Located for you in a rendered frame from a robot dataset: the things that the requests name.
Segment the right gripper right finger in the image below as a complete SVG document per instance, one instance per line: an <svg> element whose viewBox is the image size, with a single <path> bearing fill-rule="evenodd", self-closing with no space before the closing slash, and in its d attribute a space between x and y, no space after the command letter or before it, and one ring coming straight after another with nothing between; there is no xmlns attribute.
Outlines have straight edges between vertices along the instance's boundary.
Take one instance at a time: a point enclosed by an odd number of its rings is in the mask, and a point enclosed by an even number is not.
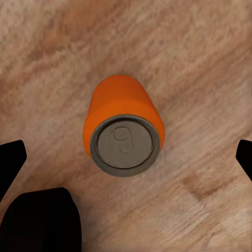
<svg viewBox="0 0 252 252"><path fill-rule="evenodd" d="M236 159L252 181L252 141L240 140Z"/></svg>

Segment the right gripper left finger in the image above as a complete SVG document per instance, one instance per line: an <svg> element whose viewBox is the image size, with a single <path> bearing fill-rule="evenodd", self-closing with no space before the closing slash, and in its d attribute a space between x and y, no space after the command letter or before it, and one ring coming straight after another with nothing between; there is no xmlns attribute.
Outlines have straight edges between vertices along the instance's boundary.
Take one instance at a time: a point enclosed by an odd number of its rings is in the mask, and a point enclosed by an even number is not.
<svg viewBox="0 0 252 252"><path fill-rule="evenodd" d="M0 201L27 160L22 140L0 145Z"/></svg>

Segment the can of soda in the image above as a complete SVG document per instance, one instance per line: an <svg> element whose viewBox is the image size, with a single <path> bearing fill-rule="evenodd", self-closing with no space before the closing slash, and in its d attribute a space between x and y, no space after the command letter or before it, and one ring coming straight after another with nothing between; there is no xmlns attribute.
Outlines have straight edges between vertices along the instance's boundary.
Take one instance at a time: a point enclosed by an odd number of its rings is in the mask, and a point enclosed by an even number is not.
<svg viewBox="0 0 252 252"><path fill-rule="evenodd" d="M83 129L85 151L103 172L131 177L157 161L163 121L139 81L114 75L95 89Z"/></svg>

